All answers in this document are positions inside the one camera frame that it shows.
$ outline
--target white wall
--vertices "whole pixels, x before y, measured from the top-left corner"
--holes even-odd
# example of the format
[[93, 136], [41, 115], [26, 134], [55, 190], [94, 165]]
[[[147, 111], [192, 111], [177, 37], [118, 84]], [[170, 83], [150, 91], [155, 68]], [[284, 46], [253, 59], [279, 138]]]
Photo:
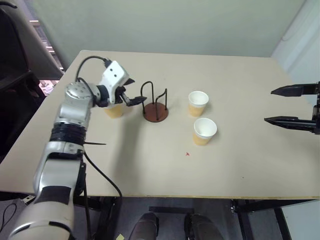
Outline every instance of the white wall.
[[33, 0], [61, 59], [82, 49], [270, 57], [304, 0]]
[[[320, 0], [307, 0], [304, 3], [272, 57], [294, 83], [320, 81]], [[306, 98], [312, 105], [316, 103], [315, 95], [307, 95]], [[320, 239], [320, 201], [286, 206], [282, 210], [292, 240]]]
[[[307, 0], [272, 57], [297, 84], [320, 81], [320, 0]], [[306, 96], [311, 104], [316, 96]]]

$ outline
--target table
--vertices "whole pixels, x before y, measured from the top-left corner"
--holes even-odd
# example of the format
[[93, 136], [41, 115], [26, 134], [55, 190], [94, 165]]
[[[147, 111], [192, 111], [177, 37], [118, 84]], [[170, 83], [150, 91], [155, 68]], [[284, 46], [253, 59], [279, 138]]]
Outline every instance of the table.
[[[64, 89], [87, 56], [117, 60], [136, 81], [127, 95], [153, 81], [155, 96], [168, 91], [169, 116], [146, 121], [142, 106], [125, 108], [110, 119], [93, 108], [86, 145], [90, 158], [121, 189], [124, 196], [201, 197], [232, 199], [312, 199], [320, 195], [320, 138], [287, 130], [266, 117], [310, 119], [312, 107], [304, 97], [271, 95], [293, 84], [272, 58], [159, 54], [83, 50], [26, 126], [0, 165], [0, 191], [33, 193], [32, 180], [64, 99]], [[80, 76], [98, 84], [105, 67], [98, 59], [83, 66]], [[206, 146], [193, 143], [188, 94], [209, 95], [203, 117], [214, 120], [218, 132]], [[151, 90], [143, 93], [151, 101]], [[89, 164], [88, 195], [117, 192]]]

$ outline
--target paper cup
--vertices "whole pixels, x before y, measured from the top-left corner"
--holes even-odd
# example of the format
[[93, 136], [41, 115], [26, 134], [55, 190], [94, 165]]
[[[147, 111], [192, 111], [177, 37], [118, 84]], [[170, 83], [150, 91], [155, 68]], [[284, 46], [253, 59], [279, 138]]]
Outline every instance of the paper cup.
[[197, 119], [193, 125], [193, 141], [197, 145], [206, 145], [217, 132], [217, 125], [209, 118]]
[[203, 91], [193, 91], [189, 94], [189, 113], [194, 117], [199, 117], [205, 109], [209, 97]]
[[104, 108], [104, 111], [112, 119], [116, 119], [122, 116], [123, 110], [121, 104], [113, 104]]

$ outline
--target silver robot arm segment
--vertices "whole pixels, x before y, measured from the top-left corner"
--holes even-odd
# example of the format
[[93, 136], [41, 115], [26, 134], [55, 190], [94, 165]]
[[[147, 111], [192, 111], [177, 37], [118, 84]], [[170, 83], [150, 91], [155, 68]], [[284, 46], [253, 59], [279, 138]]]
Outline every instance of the silver robot arm segment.
[[74, 239], [73, 197], [84, 188], [86, 164], [82, 157], [91, 108], [119, 104], [122, 99], [133, 106], [146, 99], [129, 99], [124, 85], [134, 81], [116, 61], [105, 65], [100, 85], [76, 81], [66, 86], [65, 99], [33, 179], [36, 198], [19, 216], [10, 240]]

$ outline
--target chair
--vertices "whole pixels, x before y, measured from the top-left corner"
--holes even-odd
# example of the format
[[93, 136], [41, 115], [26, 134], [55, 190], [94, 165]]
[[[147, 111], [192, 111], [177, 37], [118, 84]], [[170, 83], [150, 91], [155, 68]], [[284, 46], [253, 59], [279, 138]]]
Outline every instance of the chair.
[[0, 8], [0, 154], [6, 154], [45, 95], [29, 69], [17, 28]]

